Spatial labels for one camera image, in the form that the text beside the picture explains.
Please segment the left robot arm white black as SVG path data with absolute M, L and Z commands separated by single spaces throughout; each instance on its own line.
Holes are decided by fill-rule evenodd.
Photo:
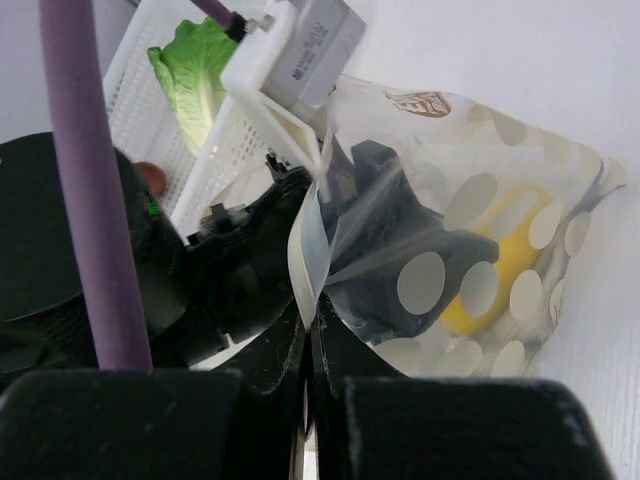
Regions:
M 304 215 L 304 260 L 365 342 L 409 338 L 445 311 L 493 240 L 448 231 L 411 190 L 396 152 L 367 140 L 336 149 L 333 199 L 304 206 L 311 179 L 274 154 L 253 203 L 214 205 L 182 238 L 134 164 L 117 154 L 154 364 L 189 367 L 261 333 L 291 301 L 287 243 Z M 93 368 L 94 343 L 57 172 L 53 137 L 1 147 L 1 372 Z

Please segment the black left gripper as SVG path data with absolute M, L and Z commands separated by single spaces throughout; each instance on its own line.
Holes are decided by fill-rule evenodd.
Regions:
M 365 140 L 346 152 L 331 141 L 329 198 L 321 216 L 332 258 L 353 260 L 406 220 L 440 226 L 422 205 L 393 148 Z M 246 207 L 211 206 L 181 239 L 147 201 L 144 308 L 156 368 L 188 368 L 264 331 L 293 297 L 287 243 L 311 185 L 302 167 L 268 163 L 273 183 Z M 387 247 L 329 276 L 325 292 L 360 338 L 413 338 L 458 294 L 469 269 L 493 264 L 489 239 L 427 239 Z

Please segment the fake green lettuce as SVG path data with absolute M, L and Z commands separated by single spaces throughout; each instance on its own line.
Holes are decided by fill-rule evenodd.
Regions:
M 189 151 L 200 154 L 226 97 L 220 75 L 237 43 L 213 19 L 182 21 L 174 39 L 147 49 L 156 80 L 164 92 Z

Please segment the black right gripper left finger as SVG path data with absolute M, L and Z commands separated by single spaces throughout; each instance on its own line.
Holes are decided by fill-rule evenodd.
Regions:
M 299 479 L 305 329 L 289 303 L 214 370 L 42 370 L 1 398 L 5 479 Z

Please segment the fake red apple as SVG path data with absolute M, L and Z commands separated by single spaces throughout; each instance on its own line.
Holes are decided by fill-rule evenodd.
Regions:
M 149 191 L 160 198 L 167 188 L 167 178 L 164 171 L 150 162 L 136 162 L 134 166 L 147 184 Z

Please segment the fake yellow lemon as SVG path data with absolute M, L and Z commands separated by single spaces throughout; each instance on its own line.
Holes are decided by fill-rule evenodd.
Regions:
M 512 202 L 529 195 L 532 195 L 533 205 L 517 225 L 501 239 L 491 234 L 491 223 L 505 213 Z M 456 336 L 473 336 L 486 330 L 505 313 L 513 283 L 523 271 L 533 267 L 539 255 L 539 250 L 529 243 L 530 225 L 535 216 L 550 203 L 550 195 L 540 187 L 519 187 L 501 195 L 476 222 L 472 232 L 495 240 L 499 247 L 498 259 L 493 264 L 497 273 L 497 291 L 488 311 L 477 317 L 466 312 L 461 296 L 457 295 L 438 319 L 449 332 Z

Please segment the clear dotted zip bag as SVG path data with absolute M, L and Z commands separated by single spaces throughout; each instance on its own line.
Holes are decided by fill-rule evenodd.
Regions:
M 472 232 L 494 201 L 513 189 L 535 186 L 550 195 L 551 203 L 535 216 L 529 228 L 529 243 L 539 255 L 533 267 L 513 283 L 505 313 L 486 330 L 473 336 L 456 336 L 438 321 L 439 316 L 416 337 L 372 344 L 356 336 L 335 310 L 363 344 L 404 374 L 527 375 L 554 333 L 527 362 L 519 335 L 532 325 L 541 297 L 535 264 L 562 218 L 591 184 L 600 162 L 607 173 L 615 174 L 623 183 L 624 168 L 584 145 L 448 92 L 402 91 L 346 76 L 330 95 L 326 120 L 327 133 L 321 147 L 326 170 L 315 177 L 304 206 L 320 206 L 329 198 L 327 172 L 334 139 L 346 152 L 365 140 L 396 150 L 419 202 L 441 213 L 448 231 Z M 532 205 L 532 195 L 518 198 L 491 223 L 490 233 L 503 238 Z M 298 214 L 289 237 L 288 263 L 302 322 L 310 325 L 319 300 L 327 297 L 331 301 L 314 284 L 310 273 L 327 272 L 330 266 L 321 259 L 304 260 L 303 221 L 304 215 Z M 472 267 L 457 295 L 466 312 L 477 317 L 488 311 L 496 291 L 497 273 L 492 264 Z

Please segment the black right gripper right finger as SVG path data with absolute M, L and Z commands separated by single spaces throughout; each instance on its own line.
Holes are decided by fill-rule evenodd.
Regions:
M 310 329 L 323 479 L 610 479 L 589 417 L 540 379 L 413 379 L 322 297 Z

